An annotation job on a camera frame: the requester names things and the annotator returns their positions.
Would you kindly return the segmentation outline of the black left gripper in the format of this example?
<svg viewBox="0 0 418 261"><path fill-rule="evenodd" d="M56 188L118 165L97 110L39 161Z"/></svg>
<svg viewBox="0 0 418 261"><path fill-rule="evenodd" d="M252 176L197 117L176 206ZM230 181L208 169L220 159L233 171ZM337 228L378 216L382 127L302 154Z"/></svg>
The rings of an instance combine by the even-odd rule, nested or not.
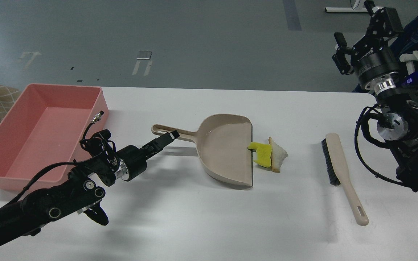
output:
<svg viewBox="0 0 418 261"><path fill-rule="evenodd" d="M147 157L153 157L179 137L179 132L174 130L153 139L142 148L133 145L122 148L116 152L119 161L119 167L115 173L116 179L129 182L137 177L146 170Z"/></svg>

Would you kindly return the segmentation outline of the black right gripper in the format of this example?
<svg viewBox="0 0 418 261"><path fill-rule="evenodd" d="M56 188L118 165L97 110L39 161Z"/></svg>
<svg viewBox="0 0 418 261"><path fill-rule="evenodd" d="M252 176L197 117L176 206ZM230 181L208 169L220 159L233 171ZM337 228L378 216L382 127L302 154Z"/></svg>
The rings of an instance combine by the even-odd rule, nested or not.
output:
<svg viewBox="0 0 418 261"><path fill-rule="evenodd" d="M373 80L388 77L396 82L400 80L401 67L388 42L402 35L404 29L395 8L379 7L371 0L365 0L364 7L370 15L364 37L349 47L343 33L335 32L336 53L332 55L332 60L342 75L356 74L359 84L357 90L370 91L373 89Z"/></svg>

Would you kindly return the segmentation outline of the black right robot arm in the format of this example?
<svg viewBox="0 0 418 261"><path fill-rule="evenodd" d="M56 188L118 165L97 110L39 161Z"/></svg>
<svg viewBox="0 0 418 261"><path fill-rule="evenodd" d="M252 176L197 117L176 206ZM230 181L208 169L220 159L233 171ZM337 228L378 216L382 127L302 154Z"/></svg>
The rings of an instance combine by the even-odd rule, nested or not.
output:
<svg viewBox="0 0 418 261"><path fill-rule="evenodd" d="M376 104L363 109L356 122L355 150L375 177L418 192L418 102L407 93L418 85L418 71L402 78L400 63L388 46L388 40L404 33L397 10L379 8L370 0L364 6L370 15L364 36L349 47L343 33L336 32L337 47L332 56L341 74L357 74L360 87L372 90L376 99ZM391 151L398 163L396 180L365 163L359 150L359 133L367 142Z"/></svg>

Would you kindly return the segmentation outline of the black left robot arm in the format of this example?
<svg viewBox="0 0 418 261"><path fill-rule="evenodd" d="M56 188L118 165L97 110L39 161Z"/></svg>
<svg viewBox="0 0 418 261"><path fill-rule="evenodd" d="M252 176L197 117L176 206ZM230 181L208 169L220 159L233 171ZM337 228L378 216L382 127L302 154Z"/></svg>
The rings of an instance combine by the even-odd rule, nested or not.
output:
<svg viewBox="0 0 418 261"><path fill-rule="evenodd" d="M96 185L91 176L97 175L108 187L118 179L129 182L146 170L148 159L180 136L177 130L171 130L141 148L128 145L116 150L107 129L94 133L90 138L86 137L89 129L102 116L103 111L100 111L91 119L79 141L80 147L91 155L90 159L58 162L44 167L16 197L0 207L0 246L21 236L35 236L46 224L74 212L85 213L97 224L106 226L109 219L100 207L106 190ZM67 181L51 188L28 192L43 175L64 165L72 166Z"/></svg>

